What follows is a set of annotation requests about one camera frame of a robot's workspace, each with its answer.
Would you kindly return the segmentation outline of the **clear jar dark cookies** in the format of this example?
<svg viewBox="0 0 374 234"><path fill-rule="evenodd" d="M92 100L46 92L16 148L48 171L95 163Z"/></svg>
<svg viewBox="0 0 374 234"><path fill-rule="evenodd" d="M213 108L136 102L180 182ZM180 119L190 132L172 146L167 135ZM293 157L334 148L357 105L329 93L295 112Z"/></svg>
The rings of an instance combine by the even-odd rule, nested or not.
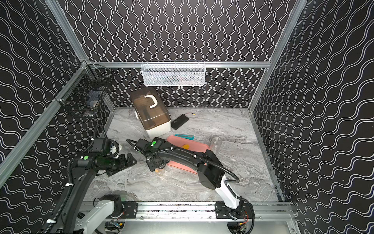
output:
<svg viewBox="0 0 374 234"><path fill-rule="evenodd" d="M164 173L164 170L163 169L155 169L155 172L162 175Z"/></svg>

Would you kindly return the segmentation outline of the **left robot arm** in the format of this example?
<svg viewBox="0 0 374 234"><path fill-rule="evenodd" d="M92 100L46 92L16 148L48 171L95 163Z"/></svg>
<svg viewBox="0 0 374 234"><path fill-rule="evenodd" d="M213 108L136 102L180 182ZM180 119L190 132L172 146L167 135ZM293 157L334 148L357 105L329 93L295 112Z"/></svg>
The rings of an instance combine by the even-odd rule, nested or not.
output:
<svg viewBox="0 0 374 234"><path fill-rule="evenodd" d="M96 176L113 176L136 165L132 154L121 154L119 144L107 137L94 136L89 146L67 165L67 183L51 216L39 230L40 234L94 234L110 217L122 217L126 209L119 195L104 195L84 217L79 209Z"/></svg>

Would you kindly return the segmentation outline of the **clear jar yellow cookies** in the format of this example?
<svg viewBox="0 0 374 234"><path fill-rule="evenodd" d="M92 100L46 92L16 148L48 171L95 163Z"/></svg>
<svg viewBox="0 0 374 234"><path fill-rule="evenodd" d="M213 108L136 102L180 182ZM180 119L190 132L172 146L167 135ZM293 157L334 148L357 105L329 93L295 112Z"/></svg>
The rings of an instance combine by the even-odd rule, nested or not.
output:
<svg viewBox="0 0 374 234"><path fill-rule="evenodd" d="M210 141L210 151L212 151L214 154L217 154L222 146L222 140L219 137L213 137Z"/></svg>

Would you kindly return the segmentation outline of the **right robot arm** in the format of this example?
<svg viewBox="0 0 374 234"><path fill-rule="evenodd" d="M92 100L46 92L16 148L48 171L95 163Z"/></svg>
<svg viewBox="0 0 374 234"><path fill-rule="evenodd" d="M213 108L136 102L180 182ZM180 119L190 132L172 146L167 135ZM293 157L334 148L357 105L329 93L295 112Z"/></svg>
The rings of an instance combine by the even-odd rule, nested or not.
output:
<svg viewBox="0 0 374 234"><path fill-rule="evenodd" d="M226 168L211 150L190 151L159 137L153 141L127 139L126 142L145 157L150 171L162 169L172 161L186 166L197 173L201 185L216 191L221 197L225 215L231 219L245 215L255 219L253 205L231 187L232 183L240 182L239 177Z"/></svg>

